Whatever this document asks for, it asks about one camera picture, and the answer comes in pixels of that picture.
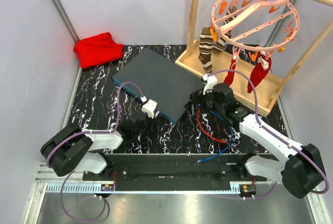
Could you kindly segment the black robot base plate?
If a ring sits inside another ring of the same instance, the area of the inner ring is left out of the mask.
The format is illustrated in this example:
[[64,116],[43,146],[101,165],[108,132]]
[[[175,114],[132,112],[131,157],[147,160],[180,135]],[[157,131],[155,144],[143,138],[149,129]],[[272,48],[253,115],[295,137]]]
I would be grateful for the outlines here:
[[272,155],[107,155],[100,174],[85,172],[86,182],[116,181],[115,192],[138,194],[240,194],[241,185],[272,180],[301,198],[297,160],[282,165]]

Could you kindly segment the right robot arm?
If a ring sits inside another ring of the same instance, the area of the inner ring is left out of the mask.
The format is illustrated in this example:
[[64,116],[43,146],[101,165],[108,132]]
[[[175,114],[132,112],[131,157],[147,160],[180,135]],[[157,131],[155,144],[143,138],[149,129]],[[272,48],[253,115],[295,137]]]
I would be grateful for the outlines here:
[[191,92],[186,108],[193,112],[212,113],[223,122],[265,147],[275,159],[259,155],[247,155],[236,167],[241,180],[253,176],[265,177],[281,183],[296,198],[309,193],[324,194],[329,190],[319,149],[293,141],[261,121],[254,111],[238,102],[233,90],[226,83],[218,83],[210,89]]

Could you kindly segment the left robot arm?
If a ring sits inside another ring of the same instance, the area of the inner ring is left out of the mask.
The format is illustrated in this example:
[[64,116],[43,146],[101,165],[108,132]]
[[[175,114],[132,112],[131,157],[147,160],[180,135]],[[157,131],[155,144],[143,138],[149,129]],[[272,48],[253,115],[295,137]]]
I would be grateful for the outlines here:
[[153,119],[152,113],[136,111],[123,120],[115,131],[81,129],[68,124],[41,147],[47,166],[59,177],[73,171],[94,173],[100,180],[112,175],[112,167],[98,150],[116,150],[134,136],[145,132]]

